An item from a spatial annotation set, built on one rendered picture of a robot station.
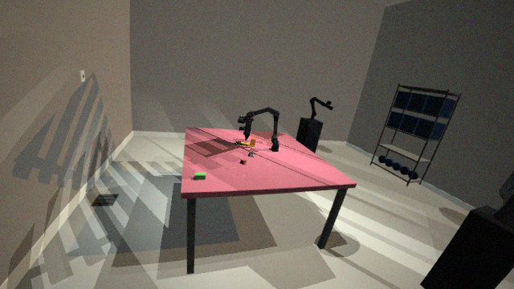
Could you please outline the small green block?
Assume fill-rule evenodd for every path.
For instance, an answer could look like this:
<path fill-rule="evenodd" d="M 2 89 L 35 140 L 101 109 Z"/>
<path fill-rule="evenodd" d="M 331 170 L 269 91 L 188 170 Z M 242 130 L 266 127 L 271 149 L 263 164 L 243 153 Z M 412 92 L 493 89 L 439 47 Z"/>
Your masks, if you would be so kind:
<path fill-rule="evenodd" d="M 194 174 L 194 180 L 201 180 L 206 179 L 206 173 L 195 173 Z"/>

